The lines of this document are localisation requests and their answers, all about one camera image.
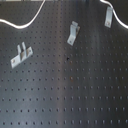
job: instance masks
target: black perforated surface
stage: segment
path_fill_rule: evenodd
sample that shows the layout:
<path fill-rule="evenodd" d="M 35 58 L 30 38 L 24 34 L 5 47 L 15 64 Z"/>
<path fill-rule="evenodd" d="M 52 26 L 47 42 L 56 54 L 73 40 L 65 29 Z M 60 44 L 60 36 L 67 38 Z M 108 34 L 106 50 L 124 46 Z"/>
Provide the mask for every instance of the black perforated surface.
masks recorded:
<path fill-rule="evenodd" d="M 128 2 L 114 2 L 128 22 Z M 27 23 L 40 4 L 1 3 L 0 18 Z M 115 18 L 111 29 L 104 26 L 106 7 L 94 0 L 46 2 L 26 29 L 0 23 L 0 128 L 128 127 L 128 30 Z M 70 46 L 72 21 L 81 29 Z M 23 41 L 34 54 L 12 70 Z"/>

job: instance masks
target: metal bracket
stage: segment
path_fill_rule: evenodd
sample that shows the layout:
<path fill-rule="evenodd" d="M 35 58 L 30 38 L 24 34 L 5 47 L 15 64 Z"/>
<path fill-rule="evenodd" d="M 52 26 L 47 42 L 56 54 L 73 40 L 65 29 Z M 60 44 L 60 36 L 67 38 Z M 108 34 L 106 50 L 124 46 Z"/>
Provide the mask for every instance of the metal bracket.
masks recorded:
<path fill-rule="evenodd" d="M 20 45 L 17 46 L 18 55 L 16 57 L 14 57 L 13 59 L 11 59 L 11 66 L 12 66 L 12 68 L 15 68 L 17 65 L 19 65 L 20 63 L 22 63 L 28 57 L 30 57 L 31 55 L 33 55 L 32 48 L 29 47 L 26 50 L 26 46 L 25 46 L 25 43 L 24 42 L 22 43 L 22 47 L 23 47 L 23 52 L 21 53 Z"/>
<path fill-rule="evenodd" d="M 113 8 L 107 7 L 105 26 L 111 28 Z"/>
<path fill-rule="evenodd" d="M 68 41 L 67 41 L 68 44 L 73 46 L 79 30 L 80 30 L 80 27 L 78 26 L 78 23 L 72 21 L 72 24 L 70 26 L 70 36 L 69 36 Z"/>

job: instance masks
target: wire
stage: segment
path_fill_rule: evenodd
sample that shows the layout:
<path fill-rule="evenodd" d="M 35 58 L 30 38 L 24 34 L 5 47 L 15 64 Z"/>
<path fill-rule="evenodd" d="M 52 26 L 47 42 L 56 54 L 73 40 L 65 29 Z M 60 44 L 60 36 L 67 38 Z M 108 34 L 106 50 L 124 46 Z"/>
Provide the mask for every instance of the wire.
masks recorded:
<path fill-rule="evenodd" d="M 116 20 L 119 22 L 119 24 L 121 24 L 124 28 L 128 29 L 128 25 L 124 24 L 124 23 L 118 18 L 118 16 L 117 16 L 117 14 L 116 14 L 116 12 L 115 12 L 115 10 L 114 10 L 112 4 L 111 4 L 110 2 L 108 2 L 108 1 L 106 1 L 106 0 L 100 0 L 100 1 L 101 1 L 102 3 L 105 3 L 105 4 L 109 5 L 109 6 L 113 9 L 114 16 L 115 16 Z"/>
<path fill-rule="evenodd" d="M 37 17 L 38 14 L 40 13 L 40 10 L 42 9 L 44 3 L 45 3 L 45 0 L 42 2 L 42 4 L 41 4 L 39 10 L 37 11 L 37 13 L 36 13 L 36 15 L 33 17 L 33 19 L 32 19 L 30 22 L 28 22 L 27 24 L 25 24 L 25 25 L 15 25 L 15 24 L 13 24 L 13 23 L 11 23 L 11 22 L 9 22 L 9 21 L 6 21 L 6 20 L 4 20 L 4 19 L 0 19 L 0 22 L 5 23 L 5 24 L 7 24 L 7 25 L 10 25 L 10 26 L 12 26 L 12 27 L 14 27 L 14 28 L 16 28 L 16 29 L 23 29 L 23 28 L 26 28 L 26 27 L 28 27 L 29 25 L 31 25 L 32 22 L 36 19 L 36 17 Z"/>

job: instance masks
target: metal clip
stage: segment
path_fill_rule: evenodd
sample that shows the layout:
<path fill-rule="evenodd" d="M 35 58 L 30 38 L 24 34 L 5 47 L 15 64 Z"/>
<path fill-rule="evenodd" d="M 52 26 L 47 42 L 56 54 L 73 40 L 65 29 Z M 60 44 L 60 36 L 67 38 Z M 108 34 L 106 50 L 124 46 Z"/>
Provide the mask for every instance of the metal clip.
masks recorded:
<path fill-rule="evenodd" d="M 70 36 L 69 36 L 68 41 L 67 41 L 68 44 L 73 46 L 79 30 L 80 30 L 80 27 L 78 26 L 78 23 L 73 21 L 71 26 L 70 26 Z"/>
<path fill-rule="evenodd" d="M 106 27 L 111 28 L 112 15 L 113 15 L 113 9 L 111 7 L 107 7 L 106 20 L 105 20 L 105 26 Z"/>
<path fill-rule="evenodd" d="M 22 43 L 22 47 L 23 47 L 23 52 L 21 53 L 20 45 L 17 46 L 18 55 L 16 57 L 14 57 L 13 59 L 11 59 L 11 66 L 12 66 L 12 68 L 15 68 L 17 65 L 19 65 L 20 63 L 22 63 L 28 57 L 30 57 L 31 55 L 33 55 L 32 48 L 29 47 L 26 50 L 26 46 L 25 46 L 25 43 L 24 42 Z"/>

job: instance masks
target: white cable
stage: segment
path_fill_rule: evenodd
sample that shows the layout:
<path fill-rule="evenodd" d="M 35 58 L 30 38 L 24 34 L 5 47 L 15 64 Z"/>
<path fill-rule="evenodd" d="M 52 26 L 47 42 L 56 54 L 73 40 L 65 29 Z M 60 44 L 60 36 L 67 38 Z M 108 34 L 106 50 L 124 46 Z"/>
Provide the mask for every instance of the white cable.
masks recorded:
<path fill-rule="evenodd" d="M 30 22 L 28 22 L 27 24 L 25 24 L 25 25 L 15 25 L 15 24 L 13 24 L 13 23 L 11 23 L 11 22 L 9 22 L 9 21 L 6 21 L 6 20 L 4 20 L 4 19 L 0 19 L 0 22 L 5 23 L 5 24 L 7 24 L 7 25 L 10 25 L 10 26 L 12 26 L 12 27 L 14 27 L 14 28 L 17 28 L 17 29 L 26 28 L 26 27 L 28 27 L 29 25 L 31 25 L 32 22 L 36 19 L 36 17 L 37 17 L 38 14 L 40 13 L 40 10 L 41 10 L 42 6 L 44 5 L 44 3 L 45 3 L 45 0 L 42 2 L 41 6 L 40 6 L 39 10 L 37 11 L 36 15 L 34 16 L 34 18 L 33 18 Z"/>
<path fill-rule="evenodd" d="M 102 3 L 108 4 L 108 5 L 113 9 L 113 13 L 114 13 L 114 16 L 115 16 L 116 20 L 117 20 L 123 27 L 125 27 L 126 29 L 128 29 L 128 25 L 124 24 L 124 23 L 118 18 L 118 16 L 117 16 L 117 14 L 116 14 L 116 12 L 115 12 L 115 10 L 114 10 L 112 4 L 111 4 L 110 2 L 108 2 L 108 1 L 106 1 L 106 0 L 100 0 L 100 1 L 101 1 Z"/>

